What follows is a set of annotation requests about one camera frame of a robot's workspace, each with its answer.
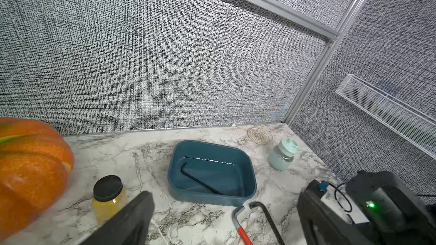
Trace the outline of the thin black hex key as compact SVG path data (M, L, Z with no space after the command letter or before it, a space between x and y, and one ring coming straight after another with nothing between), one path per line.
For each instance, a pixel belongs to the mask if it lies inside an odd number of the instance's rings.
M189 173L185 170L186 166L187 166L187 162L185 162L185 163L182 165L182 167L181 167L181 173L182 173L184 176L186 176L186 177L190 178L191 180L197 182L198 184L200 184L201 186L205 187L206 189L208 189L208 190L211 191L212 193L217 194L217 195L222 195L222 193L221 193L220 191L218 191L217 189L215 189L215 188L209 186L207 183L205 183L205 182L199 180L198 178L192 176L191 174L189 174Z

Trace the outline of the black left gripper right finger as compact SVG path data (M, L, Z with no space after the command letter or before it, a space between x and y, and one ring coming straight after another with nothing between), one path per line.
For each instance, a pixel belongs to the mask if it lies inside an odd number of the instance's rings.
M306 243L309 245L371 245L355 226L346 223L321 201L320 182L313 180L303 190L297 211Z

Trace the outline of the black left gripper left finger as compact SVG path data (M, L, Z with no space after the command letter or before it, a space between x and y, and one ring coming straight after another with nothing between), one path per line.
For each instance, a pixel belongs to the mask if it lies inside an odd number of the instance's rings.
M154 212L153 196L139 193L82 245L144 245Z

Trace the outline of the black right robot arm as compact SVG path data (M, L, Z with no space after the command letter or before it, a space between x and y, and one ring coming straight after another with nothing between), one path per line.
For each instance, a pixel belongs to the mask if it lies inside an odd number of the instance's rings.
M357 229L375 245L434 245L436 205L426 205L389 171L359 171L347 195L369 220Z

